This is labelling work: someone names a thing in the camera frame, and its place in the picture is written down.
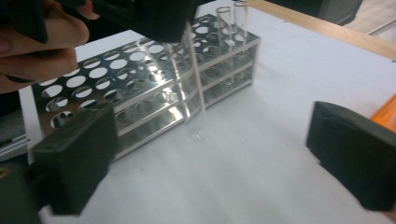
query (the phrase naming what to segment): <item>metal test tube rack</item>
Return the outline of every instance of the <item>metal test tube rack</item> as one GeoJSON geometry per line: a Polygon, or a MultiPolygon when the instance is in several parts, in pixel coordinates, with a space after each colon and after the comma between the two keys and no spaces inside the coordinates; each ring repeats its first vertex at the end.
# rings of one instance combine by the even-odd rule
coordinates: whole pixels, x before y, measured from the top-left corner
{"type": "MultiPolygon", "coordinates": [[[[217,17],[205,15],[192,24],[193,43],[205,106],[252,85],[260,38],[233,37],[221,47],[217,17]]],[[[140,39],[78,63],[63,77],[33,86],[42,132],[49,135],[78,112],[103,103],[114,105],[120,149],[117,158],[177,126],[199,108],[198,89],[185,46],[140,39]],[[171,64],[168,57],[175,57],[171,64]]]]}

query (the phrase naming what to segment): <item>test tube rack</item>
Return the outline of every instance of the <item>test tube rack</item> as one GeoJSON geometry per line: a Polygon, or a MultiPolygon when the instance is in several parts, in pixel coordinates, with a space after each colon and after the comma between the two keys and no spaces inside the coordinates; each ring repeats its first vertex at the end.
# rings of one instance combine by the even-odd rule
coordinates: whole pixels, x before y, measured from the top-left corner
{"type": "Polygon", "coordinates": [[[142,38],[82,61],[70,74],[35,84],[44,136],[84,109],[111,103],[120,158],[196,113],[200,95],[210,107],[252,85],[261,39],[235,35],[234,44],[224,48],[217,26],[213,15],[197,18],[191,26],[203,94],[198,94],[185,46],[171,44],[174,53],[169,53],[161,43],[142,38]]]}

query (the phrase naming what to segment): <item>white table surface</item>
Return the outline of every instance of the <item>white table surface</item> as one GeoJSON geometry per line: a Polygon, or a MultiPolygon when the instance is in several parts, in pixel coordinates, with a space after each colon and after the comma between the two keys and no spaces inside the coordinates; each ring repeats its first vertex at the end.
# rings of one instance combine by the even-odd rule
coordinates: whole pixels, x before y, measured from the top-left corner
{"type": "MultiPolygon", "coordinates": [[[[199,15],[214,13],[221,0],[199,15]]],[[[251,8],[262,38],[257,78],[207,110],[208,138],[178,126],[111,166],[80,217],[51,224],[391,223],[366,211],[304,146],[312,106],[371,116],[396,92],[396,63],[251,8]]],[[[78,48],[80,60],[139,38],[132,32],[78,48]]]]}

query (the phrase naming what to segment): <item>wooden edge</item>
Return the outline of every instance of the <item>wooden edge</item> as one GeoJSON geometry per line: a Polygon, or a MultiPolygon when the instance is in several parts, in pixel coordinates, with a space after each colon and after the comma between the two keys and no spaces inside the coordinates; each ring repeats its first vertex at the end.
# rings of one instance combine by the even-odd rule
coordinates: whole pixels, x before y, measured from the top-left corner
{"type": "Polygon", "coordinates": [[[298,26],[396,61],[396,44],[323,21],[263,0],[248,0],[251,7],[298,26]]]}

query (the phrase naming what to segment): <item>human hand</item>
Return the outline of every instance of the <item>human hand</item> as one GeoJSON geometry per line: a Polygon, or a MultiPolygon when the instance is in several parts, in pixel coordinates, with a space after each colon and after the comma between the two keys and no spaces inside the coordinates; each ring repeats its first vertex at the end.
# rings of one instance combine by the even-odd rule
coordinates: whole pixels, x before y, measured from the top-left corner
{"type": "MultiPolygon", "coordinates": [[[[37,81],[62,76],[77,67],[74,47],[87,42],[88,28],[84,22],[64,13],[58,2],[42,0],[42,5],[49,37],[47,44],[19,34],[9,23],[0,24],[0,93],[19,90],[37,81]],[[12,81],[15,78],[32,82],[12,81]]],[[[89,0],[78,11],[87,19],[99,18],[92,12],[92,3],[89,0]]]]}

